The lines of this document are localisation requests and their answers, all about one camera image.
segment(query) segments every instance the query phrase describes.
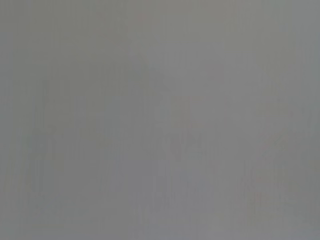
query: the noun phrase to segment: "gray surface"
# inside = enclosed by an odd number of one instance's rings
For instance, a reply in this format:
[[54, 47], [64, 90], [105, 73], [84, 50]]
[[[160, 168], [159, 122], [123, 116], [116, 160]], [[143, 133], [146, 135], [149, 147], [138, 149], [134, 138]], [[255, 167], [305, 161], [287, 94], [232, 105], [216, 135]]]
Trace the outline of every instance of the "gray surface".
[[318, 240], [319, 13], [0, 0], [0, 239]]

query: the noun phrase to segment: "gray wall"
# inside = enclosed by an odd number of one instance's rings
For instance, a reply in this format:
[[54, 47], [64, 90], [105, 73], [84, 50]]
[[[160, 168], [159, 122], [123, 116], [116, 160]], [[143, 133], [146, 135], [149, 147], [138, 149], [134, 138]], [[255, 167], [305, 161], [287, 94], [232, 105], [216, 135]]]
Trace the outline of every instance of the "gray wall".
[[320, 239], [319, 13], [0, 0], [0, 239]]

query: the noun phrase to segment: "blurry background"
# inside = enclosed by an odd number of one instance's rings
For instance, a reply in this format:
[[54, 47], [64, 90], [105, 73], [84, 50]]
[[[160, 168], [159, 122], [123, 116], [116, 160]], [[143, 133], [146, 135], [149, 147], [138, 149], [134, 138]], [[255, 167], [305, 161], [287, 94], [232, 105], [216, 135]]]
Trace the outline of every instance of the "blurry background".
[[0, 239], [318, 240], [319, 13], [0, 0]]

